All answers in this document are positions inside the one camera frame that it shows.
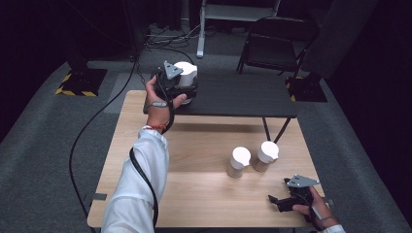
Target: hand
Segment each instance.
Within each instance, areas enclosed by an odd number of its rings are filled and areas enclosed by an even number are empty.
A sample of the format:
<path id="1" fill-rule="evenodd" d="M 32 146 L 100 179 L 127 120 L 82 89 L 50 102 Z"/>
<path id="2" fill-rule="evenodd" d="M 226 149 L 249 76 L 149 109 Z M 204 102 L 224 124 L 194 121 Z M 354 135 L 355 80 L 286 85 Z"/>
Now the hand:
<path id="1" fill-rule="evenodd" d="M 156 102 L 165 102 L 164 100 L 160 99 L 155 94 L 155 83 L 156 83 L 156 76 L 150 79 L 146 83 L 146 91 L 147 91 L 147 106 L 148 108 L 148 121 L 146 122 L 147 125 L 151 126 L 158 126 L 162 124 L 167 124 L 169 122 L 170 113 L 169 108 L 166 106 L 165 108 L 151 106 L 151 104 Z M 187 99 L 185 94 L 181 94 L 173 99 L 173 107 L 176 109 L 182 105 L 182 103 Z"/>
<path id="2" fill-rule="evenodd" d="M 328 228 L 328 227 L 339 224 L 337 219 L 333 216 L 330 208 L 326 205 L 324 199 L 319 195 L 315 187 L 310 186 L 309 189 L 313 196 L 312 206 L 315 207 L 316 210 L 318 210 L 319 214 L 322 217 L 322 219 L 318 219 L 316 217 L 317 225 L 320 226 L 321 228 Z M 303 215 L 310 216 L 310 210 L 308 206 L 293 205 L 292 209 Z"/>

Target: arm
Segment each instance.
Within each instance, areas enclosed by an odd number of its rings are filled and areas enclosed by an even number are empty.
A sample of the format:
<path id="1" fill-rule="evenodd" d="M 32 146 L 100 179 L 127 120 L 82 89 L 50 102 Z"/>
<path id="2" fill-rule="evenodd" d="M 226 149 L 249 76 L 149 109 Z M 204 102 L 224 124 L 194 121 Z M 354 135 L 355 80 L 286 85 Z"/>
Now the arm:
<path id="1" fill-rule="evenodd" d="M 312 207 L 316 209 L 316 211 L 321 217 L 321 219 L 316 218 L 316 223 L 318 226 L 324 229 L 322 232 L 345 233 L 345 230 L 343 229 L 342 225 L 340 225 L 337 218 L 333 216 L 330 208 L 326 205 L 325 201 L 319 195 L 318 191 L 313 186 L 310 186 L 309 188 L 313 196 Z M 310 215 L 308 206 L 294 205 L 292 208 L 294 211 L 299 212 L 303 215 Z"/>
<path id="2" fill-rule="evenodd" d="M 155 78 L 146 84 L 148 106 L 153 101 L 163 102 L 155 95 L 154 84 Z M 185 100 L 186 95 L 176 97 L 174 107 L 179 107 Z M 158 201 L 166 184 L 169 152 L 160 129 L 153 130 L 151 126 L 166 124 L 168 120 L 168 108 L 149 107 L 147 125 L 139 131 L 138 140 L 133 145 L 135 157 L 151 182 Z M 118 186 L 105 210 L 102 232 L 154 232 L 153 205 L 151 190 L 127 157 Z"/>

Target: wooden table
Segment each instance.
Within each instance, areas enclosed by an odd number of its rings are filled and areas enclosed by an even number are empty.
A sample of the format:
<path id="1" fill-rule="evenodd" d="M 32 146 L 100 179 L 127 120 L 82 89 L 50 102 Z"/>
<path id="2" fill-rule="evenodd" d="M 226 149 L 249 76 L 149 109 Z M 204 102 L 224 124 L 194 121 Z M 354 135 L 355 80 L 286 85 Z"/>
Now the wooden table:
<path id="1" fill-rule="evenodd" d="M 147 116 L 142 112 L 146 92 L 126 95 L 119 122 L 96 189 L 107 194 L 93 200 L 87 219 L 100 227 L 103 213 L 120 177 L 123 161 L 137 139 Z M 282 127 L 281 118 L 268 118 L 270 129 Z M 278 142 L 279 159 L 265 173 L 251 166 L 240 179 L 226 173 L 234 148 L 250 150 L 253 156 L 266 140 L 261 119 L 235 116 L 176 116 L 165 134 L 169 141 L 170 165 L 157 227 L 303 227 L 304 218 L 294 212 L 279 213 L 267 195 L 290 197 L 283 178 L 299 174 L 318 175 L 294 118 Z M 322 187 L 316 188 L 323 195 Z"/>

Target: black table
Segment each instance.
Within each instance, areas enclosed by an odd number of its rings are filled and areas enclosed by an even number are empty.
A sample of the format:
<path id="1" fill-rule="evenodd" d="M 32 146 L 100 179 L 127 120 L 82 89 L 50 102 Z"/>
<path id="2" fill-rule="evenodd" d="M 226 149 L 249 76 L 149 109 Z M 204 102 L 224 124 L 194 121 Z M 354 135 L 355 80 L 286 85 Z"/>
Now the black table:
<path id="1" fill-rule="evenodd" d="M 267 140 L 271 141 L 266 117 L 286 118 L 280 139 L 296 109 L 283 79 L 262 75 L 199 74 L 197 96 L 175 110 L 176 115 L 262 117 Z"/>

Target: white sleeve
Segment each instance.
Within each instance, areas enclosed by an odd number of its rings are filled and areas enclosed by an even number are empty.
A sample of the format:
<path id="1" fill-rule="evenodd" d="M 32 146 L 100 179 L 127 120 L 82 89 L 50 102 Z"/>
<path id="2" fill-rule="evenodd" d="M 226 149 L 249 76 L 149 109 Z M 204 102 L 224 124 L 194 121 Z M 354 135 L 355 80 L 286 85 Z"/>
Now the white sleeve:
<path id="1" fill-rule="evenodd" d="M 345 233 L 345 230 L 343 229 L 342 225 L 334 225 L 331 227 L 328 227 L 322 233 Z"/>
<path id="2" fill-rule="evenodd" d="M 168 144 L 156 130 L 145 128 L 140 130 L 133 151 L 159 202 L 167 179 Z M 118 186 L 106 207 L 102 232 L 154 232 L 153 205 L 149 186 L 127 157 Z"/>

